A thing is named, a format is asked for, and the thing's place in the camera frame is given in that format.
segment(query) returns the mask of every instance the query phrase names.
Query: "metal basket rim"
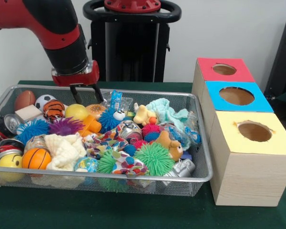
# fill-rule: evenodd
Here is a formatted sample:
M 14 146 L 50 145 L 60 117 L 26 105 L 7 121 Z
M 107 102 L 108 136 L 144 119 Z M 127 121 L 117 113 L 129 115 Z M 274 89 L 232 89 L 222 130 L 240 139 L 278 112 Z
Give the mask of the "metal basket rim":
M 16 88 L 44 88 L 53 90 L 69 90 L 69 87 L 58 86 L 45 86 L 45 85 L 28 85 L 17 84 L 10 86 L 0 97 L 0 104 L 8 97 L 10 92 Z M 94 91 L 89 87 L 79 87 L 78 91 Z M 113 89 L 101 89 L 102 92 L 110 92 Z M 136 90 L 119 90 L 125 93 L 137 93 L 137 94 L 163 94 L 163 95 L 182 95 L 188 96 L 195 100 L 196 111 L 198 115 L 198 125 L 200 128 L 200 135 L 202 136 L 202 147 L 204 149 L 205 162 L 207 166 L 208 175 L 203 178 L 194 177 L 159 177 L 159 176 L 127 176 L 118 174 L 102 174 L 102 173 L 85 173 L 85 172 L 71 172 L 71 171 L 57 171 L 57 170 L 38 170 L 38 169 L 24 169 L 24 168 L 7 168 L 0 167 L 0 172 L 13 172 L 13 173 L 25 173 L 25 174 L 43 174 L 43 175 L 57 175 L 57 176 L 71 176 L 71 177 L 99 177 L 99 178 L 114 178 L 114 179 L 131 179 L 131 180 L 152 180 L 152 181 L 172 181 L 172 182 L 189 182 L 189 183 L 204 183 L 209 181 L 213 177 L 213 168 L 209 152 L 208 144 L 206 143 L 206 135 L 204 129 L 204 122 L 202 118 L 201 107 L 198 98 L 194 94 L 190 93 L 177 93 L 177 92 L 155 92 L 155 91 L 136 91 Z

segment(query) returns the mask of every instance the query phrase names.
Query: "green table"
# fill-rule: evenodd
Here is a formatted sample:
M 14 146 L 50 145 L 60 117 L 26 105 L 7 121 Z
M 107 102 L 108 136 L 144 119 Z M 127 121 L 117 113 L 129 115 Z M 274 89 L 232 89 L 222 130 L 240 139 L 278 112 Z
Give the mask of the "green table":
M 21 81 L 53 85 L 52 82 Z M 103 83 L 101 88 L 190 92 L 191 83 Z M 172 197 L 0 187 L 0 228 L 286 228 L 286 189 L 277 208 L 221 207 L 209 183 Z

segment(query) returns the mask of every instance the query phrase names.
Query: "purple spiky ball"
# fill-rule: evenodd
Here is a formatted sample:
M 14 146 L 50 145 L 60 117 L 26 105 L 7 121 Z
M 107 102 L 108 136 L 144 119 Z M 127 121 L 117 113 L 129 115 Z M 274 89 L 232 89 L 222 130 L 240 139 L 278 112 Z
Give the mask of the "purple spiky ball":
M 70 118 L 62 118 L 61 120 L 55 120 L 50 124 L 50 134 L 57 134 L 60 136 L 74 135 L 79 130 L 82 130 L 84 125 L 80 120 L 72 120 Z

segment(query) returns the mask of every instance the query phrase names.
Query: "white wall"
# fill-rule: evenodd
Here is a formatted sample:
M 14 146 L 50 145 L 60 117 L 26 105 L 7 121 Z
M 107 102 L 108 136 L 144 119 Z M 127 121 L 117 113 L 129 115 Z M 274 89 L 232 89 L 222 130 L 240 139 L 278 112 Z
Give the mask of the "white wall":
M 172 23 L 166 82 L 192 82 L 197 57 L 243 58 L 265 88 L 286 21 L 286 0 L 173 0 L 183 10 Z M 73 0 L 86 39 L 87 0 Z M 26 29 L 0 31 L 0 94 L 19 80 L 51 80 L 51 63 Z

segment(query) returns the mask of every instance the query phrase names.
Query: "yellow smiley ball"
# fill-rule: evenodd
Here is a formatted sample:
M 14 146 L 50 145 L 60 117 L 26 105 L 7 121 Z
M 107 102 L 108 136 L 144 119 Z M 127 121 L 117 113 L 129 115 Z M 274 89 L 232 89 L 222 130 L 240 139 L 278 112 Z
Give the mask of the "yellow smiley ball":
M 22 156 L 9 154 L 1 158 L 0 167 L 22 168 Z M 15 182 L 24 177 L 24 173 L 0 172 L 0 178 L 7 182 Z
M 78 119 L 78 120 L 84 120 L 89 115 L 86 107 L 80 104 L 70 105 L 65 112 L 66 112 L 65 113 L 66 118 L 73 117 L 73 119 Z

